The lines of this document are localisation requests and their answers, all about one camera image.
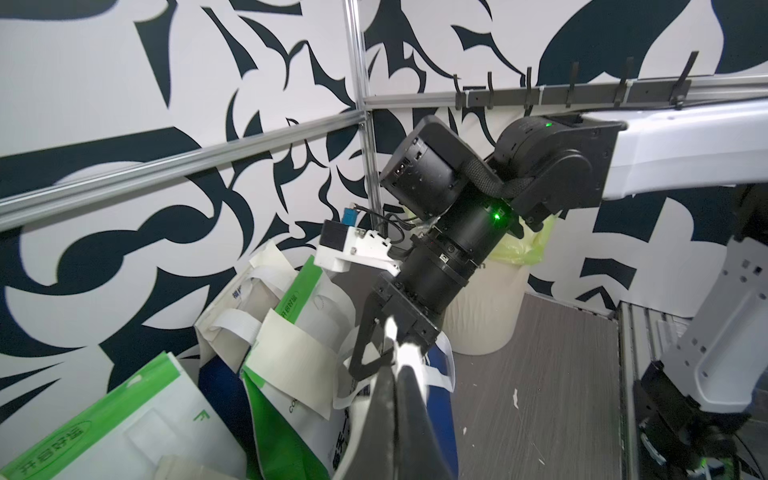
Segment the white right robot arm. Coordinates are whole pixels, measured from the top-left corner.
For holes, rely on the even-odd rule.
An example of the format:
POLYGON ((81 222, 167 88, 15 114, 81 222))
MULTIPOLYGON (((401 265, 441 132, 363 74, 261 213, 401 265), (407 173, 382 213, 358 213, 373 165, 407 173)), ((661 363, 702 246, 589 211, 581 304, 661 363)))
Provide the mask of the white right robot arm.
POLYGON ((480 158, 434 116, 401 142, 381 183, 430 222, 401 258, 373 241, 381 277, 365 304, 349 371, 358 380, 389 370, 411 347, 437 341, 439 317, 502 237, 539 230, 563 210, 617 196, 618 170, 662 164, 643 189, 734 184, 738 226, 712 289, 674 348, 646 368, 650 414, 636 425, 660 468, 699 470, 715 458, 739 477, 735 440, 767 366, 767 144, 758 101, 632 113, 612 110, 528 116, 512 122, 480 158))

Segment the green white right takeout bag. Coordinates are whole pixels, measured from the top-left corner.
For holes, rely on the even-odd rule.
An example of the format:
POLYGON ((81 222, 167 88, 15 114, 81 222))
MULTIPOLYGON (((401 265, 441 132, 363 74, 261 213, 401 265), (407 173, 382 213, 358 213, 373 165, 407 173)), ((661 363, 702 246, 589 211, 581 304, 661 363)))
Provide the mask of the green white right takeout bag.
POLYGON ((241 379, 263 479, 330 479, 351 436, 356 383, 346 371, 357 334, 349 296, 308 259, 298 271, 266 266, 258 280, 282 292, 267 309, 241 379))

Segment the grey wall hook rail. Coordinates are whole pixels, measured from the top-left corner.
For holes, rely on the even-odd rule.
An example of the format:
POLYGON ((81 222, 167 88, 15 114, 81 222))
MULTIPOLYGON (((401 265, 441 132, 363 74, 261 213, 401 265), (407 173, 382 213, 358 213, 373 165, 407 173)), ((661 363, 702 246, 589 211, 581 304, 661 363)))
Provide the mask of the grey wall hook rail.
POLYGON ((487 74, 486 86, 461 90, 454 85, 454 107, 492 109, 496 106, 521 106, 530 114, 537 106, 563 106, 567 109, 576 105, 607 105, 618 108, 628 105, 664 104, 678 106, 684 102, 690 90, 691 70, 699 53, 690 53, 682 72, 676 77, 639 80, 629 76, 634 59, 624 62, 620 80, 614 83, 579 83, 579 64, 571 64, 569 82, 565 85, 543 85, 534 87, 529 78, 525 85, 515 89, 496 89, 493 74, 487 74))

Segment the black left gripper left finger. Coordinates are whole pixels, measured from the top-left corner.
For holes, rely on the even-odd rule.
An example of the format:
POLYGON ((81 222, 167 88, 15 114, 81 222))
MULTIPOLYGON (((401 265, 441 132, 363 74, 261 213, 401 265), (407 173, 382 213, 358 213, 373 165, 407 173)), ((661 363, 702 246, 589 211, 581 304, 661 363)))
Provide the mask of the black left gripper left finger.
POLYGON ((356 448, 347 451, 336 479, 395 478, 395 413, 394 374, 383 367, 356 448))

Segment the blue white takeout bag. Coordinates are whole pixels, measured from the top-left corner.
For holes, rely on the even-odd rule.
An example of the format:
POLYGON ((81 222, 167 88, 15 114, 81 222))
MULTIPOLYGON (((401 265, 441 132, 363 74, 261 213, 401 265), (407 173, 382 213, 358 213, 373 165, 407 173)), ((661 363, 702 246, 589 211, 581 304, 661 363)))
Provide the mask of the blue white takeout bag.
MULTIPOLYGON (((389 347, 389 341, 384 339, 384 346, 389 347)), ((438 364, 433 366, 429 358, 422 354, 424 384, 419 387, 425 403, 429 419, 431 421, 435 438, 443 458, 451 472, 452 479, 458 477, 458 457, 456 451, 456 440, 453 433, 452 411, 450 406, 450 395, 456 386, 455 363, 450 342, 445 335, 438 336, 438 343, 433 348, 435 356, 438 358, 438 364)), ((365 421, 366 413, 369 408, 371 396, 376 386, 379 371, 369 379, 362 381, 358 391, 347 398, 349 413, 351 417, 351 435, 349 444, 341 458, 341 462, 336 469, 342 466, 342 461, 347 451, 354 451, 361 435, 362 426, 365 421)), ((395 478, 396 475, 396 420, 397 408, 395 413, 395 478)))
POLYGON ((269 310, 275 308, 297 273, 273 241, 257 249, 237 274, 203 310, 194 324, 200 365, 218 358, 234 373, 269 310))

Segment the white receipt on green bag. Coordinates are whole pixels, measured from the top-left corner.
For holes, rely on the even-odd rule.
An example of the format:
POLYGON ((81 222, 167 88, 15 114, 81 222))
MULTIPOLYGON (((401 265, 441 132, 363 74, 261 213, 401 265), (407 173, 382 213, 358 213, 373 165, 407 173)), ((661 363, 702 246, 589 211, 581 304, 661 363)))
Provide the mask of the white receipt on green bag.
POLYGON ((331 417, 335 352, 274 310, 267 312, 244 367, 322 418, 331 417))

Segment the green white takeout bag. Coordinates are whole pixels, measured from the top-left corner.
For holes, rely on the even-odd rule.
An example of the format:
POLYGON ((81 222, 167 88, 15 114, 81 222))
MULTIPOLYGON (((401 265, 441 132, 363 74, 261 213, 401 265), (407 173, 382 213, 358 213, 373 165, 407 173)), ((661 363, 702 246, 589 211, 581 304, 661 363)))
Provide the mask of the green white takeout bag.
POLYGON ((247 455, 171 353, 2 468, 4 479, 151 479, 177 457, 235 479, 247 455))
POLYGON ((298 271, 266 266, 258 280, 282 292, 267 309, 241 379, 263 479, 330 479, 351 436, 356 383, 346 371, 357 334, 349 296, 308 259, 298 271))

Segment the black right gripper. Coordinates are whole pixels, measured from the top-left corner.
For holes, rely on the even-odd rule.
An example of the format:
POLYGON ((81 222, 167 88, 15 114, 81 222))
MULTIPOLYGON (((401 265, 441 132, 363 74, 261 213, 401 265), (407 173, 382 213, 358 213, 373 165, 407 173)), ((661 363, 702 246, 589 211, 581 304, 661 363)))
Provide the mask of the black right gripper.
POLYGON ((395 357, 396 324, 400 343, 415 343, 423 354, 436 344, 442 328, 442 315, 422 305, 394 278, 378 278, 364 304, 362 320, 353 347, 349 374, 357 381, 375 375, 382 367, 391 367, 395 357), (384 328, 389 341, 380 356, 365 363, 363 357, 373 333, 384 328))

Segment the green white left takeout bag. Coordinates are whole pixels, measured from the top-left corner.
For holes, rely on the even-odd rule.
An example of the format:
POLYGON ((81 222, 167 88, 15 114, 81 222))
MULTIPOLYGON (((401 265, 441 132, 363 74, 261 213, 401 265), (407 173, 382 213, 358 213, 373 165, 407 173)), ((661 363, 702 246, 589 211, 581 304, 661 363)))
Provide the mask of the green white left takeout bag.
POLYGON ((235 479, 247 455, 171 353, 2 468, 4 479, 151 479, 177 457, 235 479))

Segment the cream ribbed trash bin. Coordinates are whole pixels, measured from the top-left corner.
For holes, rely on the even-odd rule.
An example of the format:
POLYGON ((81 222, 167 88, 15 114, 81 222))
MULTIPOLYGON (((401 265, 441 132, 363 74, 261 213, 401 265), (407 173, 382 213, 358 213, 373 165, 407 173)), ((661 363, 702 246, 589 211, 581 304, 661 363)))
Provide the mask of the cream ribbed trash bin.
POLYGON ((445 311, 443 331, 453 351, 482 356, 503 348, 512 338, 530 267, 486 261, 445 311))

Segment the green plastic bin liner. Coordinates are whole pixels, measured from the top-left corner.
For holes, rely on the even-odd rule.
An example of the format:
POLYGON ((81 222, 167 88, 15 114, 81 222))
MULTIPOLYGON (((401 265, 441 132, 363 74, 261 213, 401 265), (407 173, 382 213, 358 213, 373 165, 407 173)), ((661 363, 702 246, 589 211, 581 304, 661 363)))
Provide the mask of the green plastic bin liner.
POLYGON ((496 245, 488 259, 514 266, 533 266, 539 264, 543 260, 556 220, 556 216, 550 216, 543 222, 542 228, 538 232, 531 230, 523 221, 520 221, 523 227, 523 237, 518 239, 511 234, 507 234, 496 245))

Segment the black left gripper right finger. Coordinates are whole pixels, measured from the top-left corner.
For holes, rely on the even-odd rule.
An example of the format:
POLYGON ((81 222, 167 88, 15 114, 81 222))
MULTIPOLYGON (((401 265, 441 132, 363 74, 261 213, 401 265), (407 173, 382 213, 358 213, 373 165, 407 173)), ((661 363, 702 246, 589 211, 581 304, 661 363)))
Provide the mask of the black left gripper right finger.
POLYGON ((396 475, 398 479, 452 479, 439 449, 413 368, 403 367, 396 392, 396 475))

